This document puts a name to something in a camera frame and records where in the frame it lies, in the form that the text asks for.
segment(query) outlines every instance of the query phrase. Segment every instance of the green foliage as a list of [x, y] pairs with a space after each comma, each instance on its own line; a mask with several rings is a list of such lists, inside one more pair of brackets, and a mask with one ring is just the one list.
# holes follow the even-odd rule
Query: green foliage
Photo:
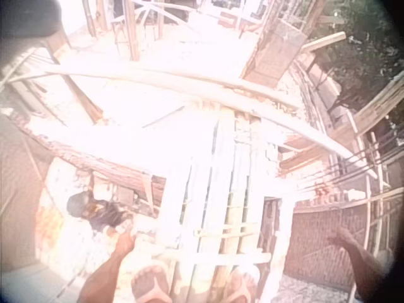
[[314, 37], [345, 31], [347, 39], [318, 50], [320, 65], [334, 67], [334, 78], [343, 90], [339, 102], [359, 110], [404, 67], [404, 48], [384, 8], [375, 0], [336, 1], [324, 13], [337, 14], [343, 25], [322, 25]]

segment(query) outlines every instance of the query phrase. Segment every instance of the leg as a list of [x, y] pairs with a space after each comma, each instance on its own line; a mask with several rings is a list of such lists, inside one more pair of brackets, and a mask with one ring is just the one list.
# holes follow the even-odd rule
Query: leg
[[239, 266], [227, 281], [222, 303], [254, 303], [259, 281], [256, 266]]

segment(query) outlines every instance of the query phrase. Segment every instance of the wooden slat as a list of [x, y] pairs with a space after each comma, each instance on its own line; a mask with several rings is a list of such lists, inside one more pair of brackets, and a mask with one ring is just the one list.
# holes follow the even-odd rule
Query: wooden slat
[[[238, 133], [249, 133], [249, 121], [244, 115], [236, 115], [236, 131]], [[250, 146], [243, 143], [236, 143], [234, 154], [234, 170], [230, 188], [229, 208], [227, 210], [226, 224], [235, 225], [228, 229], [228, 233], [238, 233], [242, 227], [242, 214], [244, 199], [247, 189], [247, 176], [249, 175]], [[239, 238], [227, 239], [223, 243], [221, 253], [236, 254], [239, 245]], [[211, 287], [209, 302], [219, 302], [222, 298], [223, 288], [226, 284], [233, 266], [218, 267]]]
[[324, 46], [333, 44], [338, 41], [345, 40], [347, 38], [347, 35], [345, 32], [339, 32], [339, 33], [334, 33], [332, 35], [317, 39], [315, 41], [312, 41], [310, 43], [304, 44], [302, 48], [300, 49], [300, 52], [312, 52], [315, 51], [316, 49], [320, 49]]
[[[395, 76], [395, 78], [380, 91], [362, 110], [354, 115], [355, 124], [358, 129], [358, 135], [363, 135], [381, 119], [383, 119], [394, 107], [402, 100], [404, 93], [404, 71]], [[355, 140], [355, 133], [349, 124], [343, 124], [335, 129], [330, 137], [343, 146], [348, 146]], [[322, 157], [325, 153], [324, 148], [312, 145], [296, 156], [283, 161], [280, 164], [281, 169], [286, 172], [292, 172], [304, 167], [313, 161]]]
[[263, 127], [260, 119], [251, 121], [251, 151], [250, 170], [247, 186], [247, 208], [244, 210], [244, 221], [255, 225], [244, 228], [245, 232], [258, 232], [257, 234], [241, 239], [239, 244], [240, 253], [248, 253], [257, 249], [259, 231], [264, 208], [265, 178], [265, 143], [263, 141]]
[[[200, 125], [190, 146], [194, 146], [191, 175], [187, 187], [187, 201], [182, 221], [182, 235], [179, 248], [185, 253], [194, 254], [198, 251], [199, 239], [194, 230], [202, 226], [205, 199], [209, 186], [209, 174], [212, 160], [213, 134], [217, 124], [217, 116], [206, 105], [195, 117]], [[175, 269], [171, 297], [175, 303], [185, 303], [191, 285], [195, 260], [180, 259]]]
[[[208, 201], [206, 202], [203, 222], [203, 228], [212, 233], [223, 230], [234, 163], [234, 112], [230, 109], [222, 108], [220, 115], [215, 139]], [[199, 242], [198, 252], [218, 253], [220, 243], [220, 238], [202, 238]], [[208, 302], [214, 272], [215, 265], [195, 267], [192, 288], [187, 300], [189, 303]]]

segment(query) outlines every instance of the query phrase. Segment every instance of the foot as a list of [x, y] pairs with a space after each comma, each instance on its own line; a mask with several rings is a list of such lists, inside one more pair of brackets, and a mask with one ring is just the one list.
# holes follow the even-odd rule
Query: foot
[[172, 303], [166, 265], [153, 260], [137, 272], [132, 279], [132, 293], [136, 303]]
[[223, 303], [253, 303], [255, 302], [259, 270], [257, 267], [239, 266], [227, 281]]

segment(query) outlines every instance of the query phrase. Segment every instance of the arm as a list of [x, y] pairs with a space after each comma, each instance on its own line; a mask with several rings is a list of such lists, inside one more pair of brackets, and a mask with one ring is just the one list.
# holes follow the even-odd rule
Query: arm
[[81, 289], [79, 303], [112, 303], [122, 260], [133, 250], [134, 239], [129, 233], [119, 236], [111, 257], [94, 271]]

